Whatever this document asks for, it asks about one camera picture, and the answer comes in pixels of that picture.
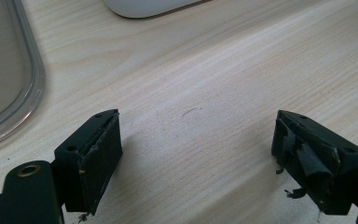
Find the brass insert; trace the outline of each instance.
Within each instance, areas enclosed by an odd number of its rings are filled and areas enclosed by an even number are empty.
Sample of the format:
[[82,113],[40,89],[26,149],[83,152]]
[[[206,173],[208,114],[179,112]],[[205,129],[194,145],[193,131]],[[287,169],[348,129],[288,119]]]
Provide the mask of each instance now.
[[18,172],[17,176],[26,177],[30,175],[34,175],[40,170],[40,165],[27,165],[22,167]]

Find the scratch mark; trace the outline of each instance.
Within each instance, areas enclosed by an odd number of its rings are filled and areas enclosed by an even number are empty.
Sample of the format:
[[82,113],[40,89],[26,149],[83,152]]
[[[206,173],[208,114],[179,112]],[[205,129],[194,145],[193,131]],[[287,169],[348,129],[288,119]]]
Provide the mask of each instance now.
[[191,110],[187,110],[187,111],[185,112],[185,114],[182,115],[182,117],[184,117],[186,114],[188,114],[188,113],[190,113],[191,111],[196,110],[196,109],[197,109],[197,108],[192,108]]

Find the white object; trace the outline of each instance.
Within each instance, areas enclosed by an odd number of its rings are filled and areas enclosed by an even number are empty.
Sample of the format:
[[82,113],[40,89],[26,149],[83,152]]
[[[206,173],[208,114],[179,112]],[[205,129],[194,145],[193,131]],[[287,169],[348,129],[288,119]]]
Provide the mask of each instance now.
[[104,0],[118,15],[128,18],[155,16],[201,0]]

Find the light wood grain surface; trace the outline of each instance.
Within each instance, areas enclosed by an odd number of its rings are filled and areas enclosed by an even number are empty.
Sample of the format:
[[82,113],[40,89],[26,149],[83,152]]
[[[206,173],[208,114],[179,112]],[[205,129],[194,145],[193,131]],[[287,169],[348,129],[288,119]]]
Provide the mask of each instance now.
[[[358,0],[219,0],[150,20],[102,0],[25,0],[41,106],[0,144],[6,173],[118,108],[124,155],[86,223],[355,223],[321,214],[270,155],[278,109],[358,145]],[[79,214],[65,213],[67,223]]]

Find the desk surface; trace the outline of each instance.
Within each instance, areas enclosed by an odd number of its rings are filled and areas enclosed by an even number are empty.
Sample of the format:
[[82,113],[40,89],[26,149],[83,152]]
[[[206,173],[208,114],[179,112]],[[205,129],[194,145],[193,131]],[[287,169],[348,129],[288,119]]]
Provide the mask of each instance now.
[[318,222],[275,175],[274,119],[304,114],[358,145],[358,1],[220,0],[149,20],[102,0],[24,5],[46,92],[0,144],[0,191],[9,170],[52,161],[88,117],[118,108],[124,155],[87,223]]

